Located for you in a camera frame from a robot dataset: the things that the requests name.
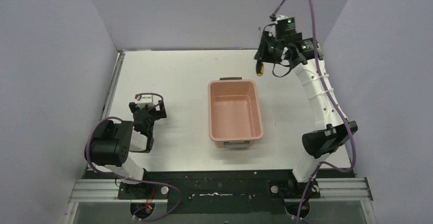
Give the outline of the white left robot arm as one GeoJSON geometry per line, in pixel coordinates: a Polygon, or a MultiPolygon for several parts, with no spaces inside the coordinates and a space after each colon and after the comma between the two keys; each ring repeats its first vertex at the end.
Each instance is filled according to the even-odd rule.
{"type": "MultiPolygon", "coordinates": [[[[148,153],[154,144],[154,124],[167,117],[164,98],[154,92],[141,92],[129,103],[132,120],[111,116],[100,120],[90,133],[84,156],[97,173],[97,166],[131,185],[138,198],[150,194],[146,170],[129,157],[129,152],[148,153]]],[[[249,147],[263,135],[257,85],[241,77],[224,77],[208,84],[209,138],[223,148],[249,147]]]]}

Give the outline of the black and yellow screwdriver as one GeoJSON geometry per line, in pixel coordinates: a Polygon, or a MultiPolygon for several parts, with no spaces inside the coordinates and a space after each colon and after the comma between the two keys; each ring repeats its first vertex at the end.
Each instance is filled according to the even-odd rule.
{"type": "Polygon", "coordinates": [[[256,62],[256,75],[261,77],[263,75],[264,65],[261,61],[256,62]]]}

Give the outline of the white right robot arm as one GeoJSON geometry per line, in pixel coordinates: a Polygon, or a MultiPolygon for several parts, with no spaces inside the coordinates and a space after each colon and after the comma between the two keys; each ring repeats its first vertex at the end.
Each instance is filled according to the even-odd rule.
{"type": "Polygon", "coordinates": [[[271,15],[270,19],[270,30],[262,34],[260,58],[297,76],[314,115],[316,129],[302,136],[304,151],[293,168],[296,181],[306,183],[320,163],[349,140],[348,134],[357,131],[357,124],[348,121],[338,106],[319,42],[304,39],[293,17],[271,15]]]}

